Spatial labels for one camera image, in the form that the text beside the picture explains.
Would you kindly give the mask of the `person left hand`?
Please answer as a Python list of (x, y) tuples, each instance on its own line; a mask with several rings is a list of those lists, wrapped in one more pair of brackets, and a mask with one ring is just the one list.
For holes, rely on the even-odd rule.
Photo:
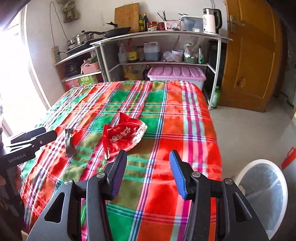
[[(0, 176), (0, 186), (4, 186), (6, 184), (6, 181), (4, 177)], [(22, 184), (22, 178), (21, 178), (21, 170), (19, 166), (14, 167), (14, 187), (17, 191), (20, 190)]]

